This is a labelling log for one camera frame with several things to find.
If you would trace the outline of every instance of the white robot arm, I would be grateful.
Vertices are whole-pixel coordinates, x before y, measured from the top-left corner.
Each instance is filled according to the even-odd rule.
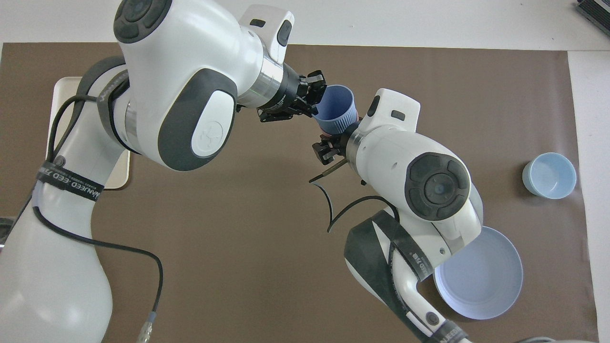
[[[322,73],[302,76],[284,63],[293,24],[290,12],[262,5],[237,21],[211,0],[121,2],[114,31],[124,59],[83,77],[68,130],[0,256],[3,341],[102,341],[112,298],[90,220],[125,149],[193,170],[220,152],[241,107],[258,109],[261,121],[317,113]],[[345,260],[421,341],[464,343],[416,285],[479,234],[480,198],[464,163],[415,133],[418,113],[413,99],[381,89],[360,123],[331,137],[392,204],[350,231]],[[139,342],[150,339],[158,300]]]

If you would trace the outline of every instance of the black button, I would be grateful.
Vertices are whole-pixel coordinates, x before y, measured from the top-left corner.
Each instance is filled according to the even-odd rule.
[[[142,19],[151,8],[153,0],[130,0],[125,4],[125,20],[130,23]]]
[[[117,22],[119,27],[118,30],[115,31],[117,34],[123,38],[130,39],[138,37],[140,34],[140,30],[138,30],[137,24],[123,24],[121,22]]]
[[[438,171],[440,171],[440,157],[425,155],[411,165],[409,178],[415,182],[424,182],[426,176]]]
[[[257,27],[263,27],[265,26],[267,22],[264,20],[260,20],[260,19],[252,19],[250,21],[250,26],[257,26]]]
[[[163,14],[163,9],[165,8],[165,4],[166,4],[166,0],[162,0],[162,1],[155,1],[154,4],[151,6],[150,11],[148,11],[148,14],[146,15],[146,17],[143,20],[143,24],[144,24],[144,26],[146,26],[147,29],[150,29],[153,25],[155,25],[157,20],[159,20],[159,18],[161,17],[161,14]]]
[[[432,207],[423,202],[422,193],[418,189],[409,190],[411,209],[420,217],[429,217],[432,214]]]
[[[457,187],[460,189],[468,189],[468,172],[466,169],[456,161],[449,161],[447,164],[447,170],[449,170],[457,179]]]
[[[406,118],[406,116],[404,115],[404,113],[399,112],[399,111],[397,111],[397,110],[393,110],[393,111],[392,111],[392,117],[393,117],[393,118],[396,118],[396,119],[398,119],[398,120],[402,120],[402,121],[404,121],[404,119]]]
[[[372,117],[372,116],[373,116],[373,114],[375,114],[375,112],[377,112],[377,106],[379,106],[379,100],[380,100],[380,99],[381,99],[381,98],[379,97],[379,95],[376,95],[376,96],[373,98],[373,102],[371,103],[371,107],[369,107],[369,108],[368,108],[368,112],[367,112],[367,115],[368,115],[369,117]]]
[[[121,18],[121,14],[123,14],[123,7],[125,7],[126,0],[121,1],[121,4],[118,6],[117,14],[115,15],[115,20]]]
[[[466,202],[466,197],[463,195],[458,195],[448,206],[445,206],[444,208],[440,208],[436,212],[436,216],[439,218],[439,220],[447,219],[447,218],[451,217],[452,215],[458,213],[458,211],[460,209],[462,209],[462,206],[464,205],[465,202]]]
[[[433,204],[447,204],[453,199],[456,191],[456,184],[447,174],[435,174],[430,176],[424,186],[426,199]]]
[[[281,46],[288,45],[288,38],[290,38],[291,31],[292,31],[292,24],[289,21],[284,20],[284,22],[282,23],[282,26],[279,28],[279,31],[278,31],[278,43]]]
[[[433,312],[426,313],[426,320],[428,321],[428,324],[432,326],[436,326],[440,323],[439,316],[437,316]]]

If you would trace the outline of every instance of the connector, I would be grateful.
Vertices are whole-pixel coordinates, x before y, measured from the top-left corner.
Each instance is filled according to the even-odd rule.
[[[140,335],[138,336],[138,340],[135,343],[148,343],[151,340],[151,333],[153,332],[153,322],[157,317],[156,312],[151,312],[148,315],[148,320],[142,325],[142,330],[140,330]]]

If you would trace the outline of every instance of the button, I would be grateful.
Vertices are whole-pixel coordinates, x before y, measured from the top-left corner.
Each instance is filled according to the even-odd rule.
[[[402,112],[399,112],[397,110],[393,110],[392,111],[392,118],[396,118],[398,120],[404,121],[404,119],[406,118],[405,114]]]
[[[426,321],[434,327],[440,323],[439,316],[433,312],[426,313]]]
[[[375,114],[375,112],[377,112],[377,106],[379,106],[379,100],[380,99],[381,98],[379,97],[379,95],[376,95],[373,98],[373,102],[371,103],[371,107],[368,108],[368,112],[367,112],[367,115],[369,117],[372,117]]]
[[[428,154],[420,157],[411,165],[409,178],[415,182],[426,181],[426,176],[440,171],[440,158],[436,155]]]
[[[140,34],[140,30],[138,30],[137,24],[124,24],[124,23],[121,23],[120,21],[117,21],[115,23],[115,26],[118,29],[118,30],[115,29],[115,32],[120,37],[123,37],[126,39],[138,37],[138,35]]]
[[[130,23],[142,19],[151,8],[153,0],[129,0],[123,9],[125,20]]]
[[[449,170],[457,179],[457,187],[459,189],[468,189],[468,172],[466,169],[456,161],[449,161],[447,164],[447,170]]]
[[[252,19],[250,21],[250,26],[263,27],[267,22],[261,19]]]
[[[432,215],[432,207],[423,202],[422,192],[418,189],[409,190],[409,199],[411,200],[410,208],[419,217],[430,217]]]
[[[166,3],[167,0],[158,0],[152,4],[150,11],[148,11],[148,14],[142,21],[147,29],[150,29],[159,20],[161,14],[163,14]]]
[[[448,206],[445,206],[444,208],[440,208],[436,212],[436,216],[439,218],[439,220],[447,219],[447,218],[451,217],[452,215],[458,213],[458,211],[460,209],[462,209],[462,206],[464,205],[465,202],[466,202],[466,197],[463,195],[458,195],[451,202],[451,204],[449,204]]]
[[[290,38],[291,31],[292,31],[292,24],[289,21],[284,20],[284,22],[282,23],[282,26],[279,28],[279,31],[278,31],[278,43],[281,46],[288,45],[288,38]]]
[[[123,7],[125,7],[125,0],[121,1],[121,4],[118,6],[117,14],[115,15],[115,20],[121,18],[121,14],[123,14]]]

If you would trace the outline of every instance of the white plate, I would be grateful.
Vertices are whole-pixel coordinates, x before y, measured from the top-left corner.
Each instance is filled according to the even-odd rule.
[[[491,319],[517,301],[523,265],[517,249],[502,233],[483,226],[481,234],[434,270],[440,296],[457,313]]]

